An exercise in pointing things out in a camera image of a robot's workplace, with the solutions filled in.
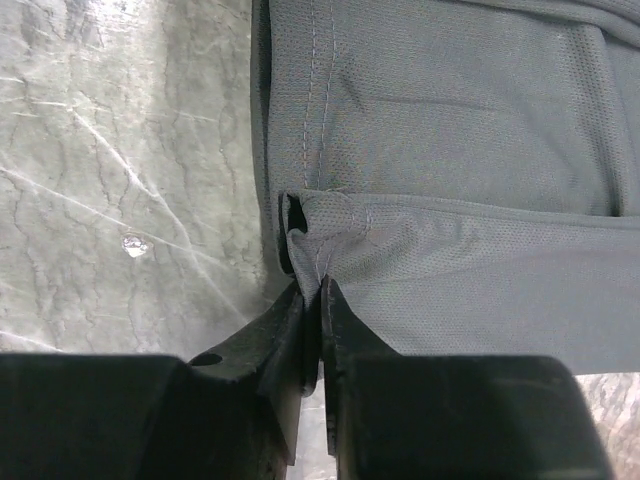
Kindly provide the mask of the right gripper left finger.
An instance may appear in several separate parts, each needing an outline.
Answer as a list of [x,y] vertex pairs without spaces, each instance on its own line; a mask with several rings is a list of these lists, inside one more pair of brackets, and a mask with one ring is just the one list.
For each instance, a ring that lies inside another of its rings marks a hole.
[[191,361],[5,353],[5,479],[282,479],[306,391],[296,285]]

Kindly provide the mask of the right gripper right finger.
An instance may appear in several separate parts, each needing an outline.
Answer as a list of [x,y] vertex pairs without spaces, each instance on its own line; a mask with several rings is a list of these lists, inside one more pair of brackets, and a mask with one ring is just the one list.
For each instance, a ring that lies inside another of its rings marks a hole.
[[546,356],[404,356],[321,287],[329,453],[341,479],[609,479],[578,383]]

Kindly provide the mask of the dark grey t-shirt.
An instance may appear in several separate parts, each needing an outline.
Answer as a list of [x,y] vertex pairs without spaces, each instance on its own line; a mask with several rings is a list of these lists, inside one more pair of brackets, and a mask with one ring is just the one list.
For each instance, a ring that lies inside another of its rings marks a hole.
[[256,1],[268,255],[404,354],[639,368],[635,1]]

